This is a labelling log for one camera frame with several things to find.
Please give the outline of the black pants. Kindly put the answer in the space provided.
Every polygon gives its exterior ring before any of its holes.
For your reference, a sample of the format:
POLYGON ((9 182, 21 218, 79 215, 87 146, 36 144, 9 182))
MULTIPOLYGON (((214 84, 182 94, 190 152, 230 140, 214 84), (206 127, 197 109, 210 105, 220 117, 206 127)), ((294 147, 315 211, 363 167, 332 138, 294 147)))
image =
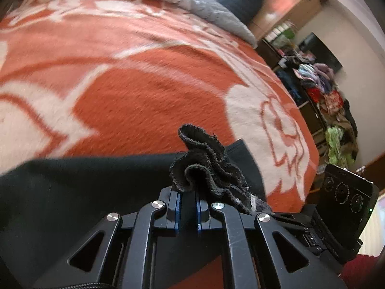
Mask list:
POLYGON ((36 159, 3 174, 1 287, 30 287, 108 213, 137 211, 164 187, 248 215, 270 210, 242 140, 223 146, 192 124, 178 134, 186 152, 36 159))

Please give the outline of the red right sleeve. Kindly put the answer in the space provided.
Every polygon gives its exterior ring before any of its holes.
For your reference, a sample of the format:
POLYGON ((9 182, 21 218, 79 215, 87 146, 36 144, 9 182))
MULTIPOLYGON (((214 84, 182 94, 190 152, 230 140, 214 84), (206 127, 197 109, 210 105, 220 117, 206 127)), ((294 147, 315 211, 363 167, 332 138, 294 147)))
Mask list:
POLYGON ((345 264, 340 278, 345 282, 348 289, 359 288, 378 260, 379 257, 377 256, 358 254, 355 259, 345 264))

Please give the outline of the pile of colourful clothes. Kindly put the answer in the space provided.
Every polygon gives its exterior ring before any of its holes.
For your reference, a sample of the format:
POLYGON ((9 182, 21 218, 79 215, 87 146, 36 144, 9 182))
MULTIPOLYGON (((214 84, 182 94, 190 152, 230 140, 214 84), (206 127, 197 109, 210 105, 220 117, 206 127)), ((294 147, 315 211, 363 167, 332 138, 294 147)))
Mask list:
POLYGON ((295 102, 309 99, 325 123, 325 161, 351 167, 358 155, 358 128, 350 103, 335 82, 334 70, 298 52, 283 55, 276 75, 295 102))

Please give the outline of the black television screen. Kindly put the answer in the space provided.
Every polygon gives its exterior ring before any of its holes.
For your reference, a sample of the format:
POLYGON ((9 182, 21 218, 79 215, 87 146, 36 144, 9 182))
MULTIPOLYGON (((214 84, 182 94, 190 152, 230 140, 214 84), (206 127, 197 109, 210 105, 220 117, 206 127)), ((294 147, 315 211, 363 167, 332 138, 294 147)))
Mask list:
POLYGON ((303 53, 312 53, 316 63, 326 64, 334 73, 338 73, 343 68, 332 51, 314 33, 307 35, 298 47, 303 53))

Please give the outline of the orange white floral blanket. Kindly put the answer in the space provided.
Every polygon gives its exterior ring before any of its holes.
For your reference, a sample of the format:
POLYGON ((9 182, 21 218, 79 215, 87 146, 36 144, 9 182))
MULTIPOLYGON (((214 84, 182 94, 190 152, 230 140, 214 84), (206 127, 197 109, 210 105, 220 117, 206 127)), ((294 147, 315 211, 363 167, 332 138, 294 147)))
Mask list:
POLYGON ((243 140, 271 208, 301 210, 313 139, 242 39, 159 0, 24 0, 1 20, 1 176, 36 159, 184 152, 186 123, 243 140))

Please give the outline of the wooden cabinet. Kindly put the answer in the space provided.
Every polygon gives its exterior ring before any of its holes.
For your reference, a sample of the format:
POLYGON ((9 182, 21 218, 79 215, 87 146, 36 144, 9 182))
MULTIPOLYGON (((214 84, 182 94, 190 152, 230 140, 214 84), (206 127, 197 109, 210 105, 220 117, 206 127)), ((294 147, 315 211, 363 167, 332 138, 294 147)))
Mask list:
POLYGON ((327 0, 264 0, 248 28, 257 40, 261 40, 273 28, 287 20, 300 29, 321 11, 326 2, 327 0))

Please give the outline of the black bag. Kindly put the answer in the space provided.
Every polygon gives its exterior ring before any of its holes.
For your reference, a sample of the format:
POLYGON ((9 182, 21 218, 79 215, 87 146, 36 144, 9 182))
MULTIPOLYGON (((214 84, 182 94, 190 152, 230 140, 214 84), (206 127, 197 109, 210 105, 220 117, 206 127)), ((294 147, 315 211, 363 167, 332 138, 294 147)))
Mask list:
POLYGON ((262 8, 264 0, 217 0, 246 26, 262 8))

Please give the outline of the phone on gripper mount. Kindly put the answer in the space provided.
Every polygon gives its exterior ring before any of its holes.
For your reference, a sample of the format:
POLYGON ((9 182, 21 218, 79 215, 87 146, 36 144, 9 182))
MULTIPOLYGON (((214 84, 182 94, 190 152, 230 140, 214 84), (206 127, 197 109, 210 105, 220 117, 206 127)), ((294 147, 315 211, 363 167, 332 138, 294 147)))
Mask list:
POLYGON ((328 164, 316 212, 338 243, 352 248, 373 212, 379 189, 365 178, 328 164))

